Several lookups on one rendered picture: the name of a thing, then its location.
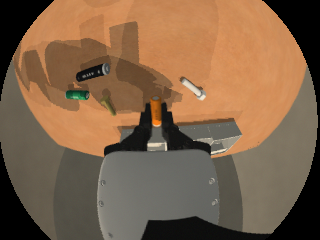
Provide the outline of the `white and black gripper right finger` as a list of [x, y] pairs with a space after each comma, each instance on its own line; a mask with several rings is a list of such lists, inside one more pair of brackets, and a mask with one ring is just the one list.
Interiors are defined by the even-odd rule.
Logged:
[[[161, 104], [162, 113], [162, 137], [166, 140], [167, 151], [184, 150], [184, 149], [200, 149], [208, 152], [211, 156], [211, 146], [208, 143], [193, 141], [190, 137], [179, 131], [177, 125], [174, 124], [172, 111], [167, 111], [167, 104]], [[169, 141], [168, 141], [169, 140]], [[184, 148], [184, 149], [183, 149]]]

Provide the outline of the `green aa battery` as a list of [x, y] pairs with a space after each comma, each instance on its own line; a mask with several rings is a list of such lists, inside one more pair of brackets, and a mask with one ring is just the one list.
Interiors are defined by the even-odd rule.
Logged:
[[89, 91], [86, 90], [67, 90], [65, 92], [66, 99], [88, 100]]

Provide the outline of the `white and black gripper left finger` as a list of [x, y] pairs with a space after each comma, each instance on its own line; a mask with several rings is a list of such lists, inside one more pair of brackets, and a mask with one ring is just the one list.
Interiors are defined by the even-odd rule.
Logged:
[[107, 154], [114, 151], [147, 151], [150, 137], [152, 137], [151, 104], [146, 103], [145, 112], [141, 112], [139, 125], [134, 128], [133, 133], [122, 140], [121, 143], [118, 142], [106, 146], [104, 148], [104, 158]]

